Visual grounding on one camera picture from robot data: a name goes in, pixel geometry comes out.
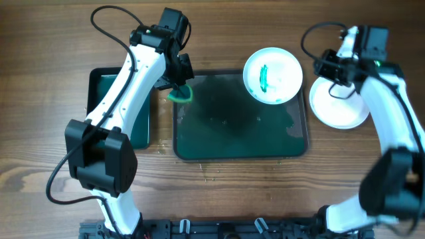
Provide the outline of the green yellow sponge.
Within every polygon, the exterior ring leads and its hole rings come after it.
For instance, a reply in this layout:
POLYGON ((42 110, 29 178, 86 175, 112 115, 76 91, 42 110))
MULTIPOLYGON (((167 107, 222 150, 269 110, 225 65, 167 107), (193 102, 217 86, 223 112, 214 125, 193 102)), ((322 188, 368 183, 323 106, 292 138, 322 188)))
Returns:
POLYGON ((187 84, 179 86, 170 91, 167 99, 179 104, 190 103, 193 100, 193 90, 187 84))

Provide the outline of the white plate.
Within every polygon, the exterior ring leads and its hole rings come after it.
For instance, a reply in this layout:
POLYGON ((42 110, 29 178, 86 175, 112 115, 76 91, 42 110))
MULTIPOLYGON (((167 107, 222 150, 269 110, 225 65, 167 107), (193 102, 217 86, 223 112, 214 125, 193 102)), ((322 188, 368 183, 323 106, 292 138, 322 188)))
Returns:
POLYGON ((309 104, 322 123, 336 129, 353 129, 369 116, 369 109, 354 85, 348 88, 322 77, 310 89, 309 104))
POLYGON ((277 47, 256 51, 246 61, 242 71, 248 93, 263 104, 283 104, 301 89, 303 72, 298 59, 277 47))

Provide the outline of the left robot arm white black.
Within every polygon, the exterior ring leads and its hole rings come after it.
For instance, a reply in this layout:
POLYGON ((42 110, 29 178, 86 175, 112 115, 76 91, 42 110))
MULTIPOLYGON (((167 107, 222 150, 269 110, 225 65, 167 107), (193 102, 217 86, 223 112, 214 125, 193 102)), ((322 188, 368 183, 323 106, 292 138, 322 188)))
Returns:
POLYGON ((152 88, 170 89, 168 99, 189 103, 194 77, 188 54, 180 54, 191 27, 139 26, 125 47, 127 58, 112 86, 84 121, 65 130, 70 176, 90 191, 105 216, 107 236, 144 238, 142 215, 130 190, 137 157, 130 142, 136 119, 152 88))

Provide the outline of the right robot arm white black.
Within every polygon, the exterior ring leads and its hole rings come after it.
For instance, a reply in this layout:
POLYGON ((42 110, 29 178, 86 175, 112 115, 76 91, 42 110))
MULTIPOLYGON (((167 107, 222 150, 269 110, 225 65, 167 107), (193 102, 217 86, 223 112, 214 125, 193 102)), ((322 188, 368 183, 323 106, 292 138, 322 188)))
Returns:
POLYGON ((361 182, 356 196, 325 209, 325 228, 347 234, 377 224, 394 232, 409 220, 414 232, 424 218, 424 130, 406 95, 399 65, 381 58, 342 58, 326 50, 314 59, 315 74, 341 86, 354 86, 366 103, 382 155, 361 182))

